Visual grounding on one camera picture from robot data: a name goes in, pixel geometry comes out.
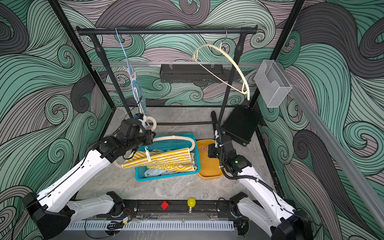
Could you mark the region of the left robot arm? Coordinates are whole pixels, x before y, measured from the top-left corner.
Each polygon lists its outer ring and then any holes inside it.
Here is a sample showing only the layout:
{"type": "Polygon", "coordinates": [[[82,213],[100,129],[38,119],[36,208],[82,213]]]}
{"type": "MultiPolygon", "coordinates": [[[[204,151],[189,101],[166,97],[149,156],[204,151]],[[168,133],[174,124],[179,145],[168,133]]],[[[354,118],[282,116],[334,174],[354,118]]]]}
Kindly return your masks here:
{"type": "Polygon", "coordinates": [[[83,201],[71,199],[97,173],[124,156],[127,151],[151,145],[155,135],[154,128],[146,127],[143,120],[123,120],[115,136],[107,136],[97,142],[59,180],[37,194],[27,194],[23,203],[43,239],[52,239],[70,224],[89,217],[105,214],[120,216],[124,201],[115,192],[83,201]]]}

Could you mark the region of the yellow striped towel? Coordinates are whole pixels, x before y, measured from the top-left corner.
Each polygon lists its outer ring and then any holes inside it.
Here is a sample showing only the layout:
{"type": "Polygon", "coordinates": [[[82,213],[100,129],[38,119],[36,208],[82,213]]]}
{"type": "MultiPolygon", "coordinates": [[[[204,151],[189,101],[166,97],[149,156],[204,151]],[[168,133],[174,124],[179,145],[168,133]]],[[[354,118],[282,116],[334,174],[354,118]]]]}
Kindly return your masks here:
{"type": "Polygon", "coordinates": [[[189,148],[161,151],[153,150],[150,152],[151,162],[147,161],[145,150],[137,151],[132,158],[126,160],[121,167],[123,169],[147,167],[149,169],[159,169],[173,172],[194,172],[198,169],[194,160],[194,153],[189,148]]]}

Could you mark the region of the light blue terry towel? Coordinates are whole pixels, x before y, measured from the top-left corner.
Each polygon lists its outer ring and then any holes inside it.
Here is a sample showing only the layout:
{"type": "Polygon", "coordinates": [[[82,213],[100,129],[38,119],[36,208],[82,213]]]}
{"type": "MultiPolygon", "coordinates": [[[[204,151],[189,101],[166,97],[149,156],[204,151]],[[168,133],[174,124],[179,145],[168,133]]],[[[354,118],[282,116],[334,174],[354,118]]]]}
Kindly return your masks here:
{"type": "Polygon", "coordinates": [[[166,171],[166,170],[159,170],[159,169],[147,169],[144,173],[144,176],[146,178],[153,178],[153,177],[159,177],[159,176],[166,176],[166,175],[172,175],[175,172],[173,171],[166,171]]]}

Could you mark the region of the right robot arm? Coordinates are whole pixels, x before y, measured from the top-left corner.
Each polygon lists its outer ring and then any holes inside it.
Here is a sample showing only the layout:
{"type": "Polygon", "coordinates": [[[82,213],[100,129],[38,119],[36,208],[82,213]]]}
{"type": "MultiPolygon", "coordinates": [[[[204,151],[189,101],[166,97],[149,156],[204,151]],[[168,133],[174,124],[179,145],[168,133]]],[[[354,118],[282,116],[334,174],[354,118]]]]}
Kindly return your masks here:
{"type": "Polygon", "coordinates": [[[254,196],[239,193],[231,200],[235,214],[259,226],[272,240],[313,240],[314,222],[303,210],[296,210],[281,198],[257,173],[251,162],[237,154],[228,136],[216,137],[208,156],[220,161],[220,170],[229,180],[240,182],[254,196]]]}

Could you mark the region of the cream plastic hanger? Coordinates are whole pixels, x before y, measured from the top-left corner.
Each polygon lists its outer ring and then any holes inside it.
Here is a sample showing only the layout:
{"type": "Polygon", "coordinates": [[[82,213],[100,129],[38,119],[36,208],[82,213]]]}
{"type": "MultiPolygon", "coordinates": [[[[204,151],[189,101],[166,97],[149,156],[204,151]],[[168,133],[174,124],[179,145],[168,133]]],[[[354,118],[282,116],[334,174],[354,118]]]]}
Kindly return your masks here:
{"type": "Polygon", "coordinates": [[[220,45],[219,47],[215,46],[215,45],[212,45],[212,44],[205,44],[205,45],[202,45],[200,46],[199,48],[197,48],[193,55],[192,55],[192,60],[194,62],[196,62],[200,67],[202,67],[204,70],[206,70],[209,74],[211,74],[214,78],[216,78],[217,80],[221,81],[222,83],[225,83],[228,87],[230,87],[231,89],[241,93],[242,95],[245,95],[247,100],[250,100],[251,99],[251,95],[250,95],[250,87],[249,87],[249,84],[247,82],[247,79],[245,77],[245,75],[243,74],[241,68],[239,67],[238,65],[238,62],[240,61],[240,57],[243,53],[243,49],[244,49],[244,41],[241,40],[242,37],[246,37],[247,34],[246,33],[240,33],[240,37],[239,37],[239,40],[238,40],[238,44],[236,46],[236,50],[235,50],[235,53],[234,53],[234,58],[230,57],[229,54],[227,54],[224,50],[222,50],[222,46],[220,45]],[[243,85],[242,85],[242,88],[239,90],[235,87],[233,87],[232,85],[230,85],[229,83],[226,83],[223,79],[221,79],[219,76],[217,76],[216,74],[214,74],[211,70],[209,70],[207,67],[205,67],[200,61],[199,61],[199,51],[202,50],[203,48],[212,48],[218,52],[220,52],[227,60],[229,60],[229,62],[232,64],[232,67],[235,68],[235,70],[239,73],[242,81],[243,81],[243,85]]]}

